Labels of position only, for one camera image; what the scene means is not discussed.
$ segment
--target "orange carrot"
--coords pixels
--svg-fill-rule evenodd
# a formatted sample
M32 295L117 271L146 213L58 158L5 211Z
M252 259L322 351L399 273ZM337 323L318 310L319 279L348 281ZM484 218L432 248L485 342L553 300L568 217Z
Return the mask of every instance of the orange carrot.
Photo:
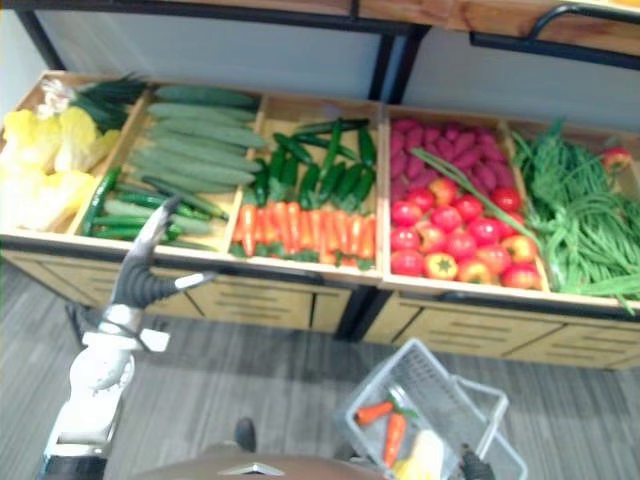
M407 420L401 413L393 412L387 423L387 436L384 443L384 464L391 468L398 458L404 434L407 430Z
M364 260L373 260L376 255L376 217L365 220L364 231L358 245L358 257Z
M348 254L351 249L349 248L349 217L347 213L342 210L333 212L333 225L338 235L340 251Z
M325 239L324 248L322 251L333 253L340 248L340 242L338 241L338 234L336 232L336 227L333 222L333 213L331 212L323 212L323 222L324 226L323 237Z
M291 250L291 230L289 229L289 213L285 202L273 204L271 218L278 229L278 234L282 240L282 246L288 252Z
M242 225L242 247L248 257L256 250L256 206L245 203L240 207L240 225Z
M365 425L375 422L380 417L391 413L392 410L393 403L391 402L382 402L367 407L360 407L356 410L356 423L364 427Z
M311 235L313 236L313 248L316 252L321 252L320 242L322 238L322 210L311 210Z
M291 232L291 250L289 253L300 251L300 204L291 202L287 205L287 213L289 214L289 231Z
M300 248L302 250L313 250L311 215L307 210L300 212Z

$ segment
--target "cucumber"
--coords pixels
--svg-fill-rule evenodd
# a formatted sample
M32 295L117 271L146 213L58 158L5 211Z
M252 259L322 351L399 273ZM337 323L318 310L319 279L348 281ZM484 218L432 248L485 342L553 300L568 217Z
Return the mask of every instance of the cucumber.
M140 207L113 199L109 199L104 203L104 209L109 215L130 215L145 218L149 218L155 212L153 208ZM187 235L207 235L211 233L211 224L202 220L171 215L171 221Z
M154 142L180 142L181 144L199 145L204 148L208 148L212 151L220 151L233 153L244 157L247 154L247 149L240 145L232 145L231 143L220 142L219 140L211 140L201 137L194 137L193 135L185 135L183 133L174 132L160 124L155 124L151 128L145 131L145 135Z
M229 117L219 110L201 105L184 105L182 103L154 103L147 109L157 118L190 118L201 122L241 127L242 122Z
M196 105L224 105L228 107L255 107L258 100L244 93L226 88L198 87L190 85L166 85L155 92L156 96L170 102Z
M131 163L136 166L160 165L167 170L175 171L177 175L199 178L201 180L228 185L247 185L254 180L254 176L243 170L223 167L221 165L203 162L186 155L178 155L161 149L147 150L134 153Z
M174 132L193 135L206 139L219 140L221 142L232 143L243 147L264 147L267 142L257 133L244 127L227 127L223 125L212 125L190 118L168 118L159 123Z
M177 140L175 138L158 139L156 140L155 147L147 147L144 150L158 151L164 150L173 153L174 155L180 155L183 158L194 158L203 162L207 162L210 165L217 164L222 167L233 168L235 170L243 170L245 172L257 172L260 170L260 166L255 162L250 162L244 157L239 155L222 152L220 150L210 150L197 143L185 142Z

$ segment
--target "red tomato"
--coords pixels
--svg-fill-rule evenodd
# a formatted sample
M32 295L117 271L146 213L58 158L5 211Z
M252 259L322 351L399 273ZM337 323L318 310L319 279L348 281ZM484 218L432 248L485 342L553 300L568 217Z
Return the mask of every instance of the red tomato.
M519 213L511 212L508 215L520 225L524 225L524 218L522 218L522 215L520 215ZM496 219L496 222L498 222L498 230L500 230L500 239L510 237L511 235L517 235L517 230L515 230L511 225L508 225L502 220L498 219Z
M427 225L418 230L422 237L422 245L420 245L421 253L434 253L444 250L447 244L447 234L440 227L435 225Z
M422 211L409 202L395 202L391 206L391 221L399 227L412 227L420 217Z
M505 212L517 212L522 207L520 194L513 187L498 187L491 192L491 201Z
M462 217L455 208L447 205L438 207L433 211L431 223L445 232L450 232L462 225Z
M413 228L397 227L391 230L391 251L417 250L420 237Z
M459 282L488 284L491 283L491 271L480 260L471 258L458 266L456 280Z
M507 249L514 263L533 262L538 254L536 244L524 235L513 235L500 242Z
M451 255L432 253L424 259L424 273L436 280L453 280L458 273L458 265Z
M527 290L540 290L542 279L531 264L512 265L500 277L502 285L511 288L524 288Z
M435 201L436 197L433 196L433 193L424 189L413 190L407 196L407 202L417 205L422 213L427 213Z
M473 257L477 247L475 239L468 233L452 233L447 238L445 252L452 255L456 260L462 260Z
M458 189L450 178L442 177L429 184L429 190L436 197L436 205L449 205L456 198Z
M460 212L460 216L465 223L469 223L474 218L482 215L482 202L470 194L461 196L453 202L453 206Z
M511 255L502 245L486 245L476 250L476 258L484 262L494 275L500 275L511 266Z
M500 226L493 218L478 217L467 227L478 245L491 245L500 240Z
M420 277L423 268L422 255L415 250L401 250L391 254L391 273Z

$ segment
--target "floor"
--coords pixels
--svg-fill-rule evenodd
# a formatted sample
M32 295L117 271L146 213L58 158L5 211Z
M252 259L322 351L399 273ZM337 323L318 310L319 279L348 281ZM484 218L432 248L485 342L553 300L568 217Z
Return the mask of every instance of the floor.
M64 301L2 267L0 478L33 479L78 352ZM259 450L329 456L336 407L390 347L168 318L170 349L139 356L106 478L197 455L257 422ZM503 432L529 478L640 478L640 370L605 372L439 354L451 372L505 390Z

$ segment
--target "shopping basket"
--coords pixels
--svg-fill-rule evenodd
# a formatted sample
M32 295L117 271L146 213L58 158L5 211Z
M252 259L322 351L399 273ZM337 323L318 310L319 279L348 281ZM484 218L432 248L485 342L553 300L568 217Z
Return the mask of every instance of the shopping basket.
M469 391L497 399L485 415L470 398ZM498 480L525 480L527 466L498 432L509 405L501 390L450 374L417 339L406 342L393 356L381 363L353 392L338 411L341 433L354 450L374 462L393 478L382 460L386 422L366 427L355 422L358 408L385 401L389 394L401 397L402 408L413 410L398 458L409 455L413 439L420 430L433 430L444 443L442 479L459 478L460 447L469 444L481 459L489 462Z

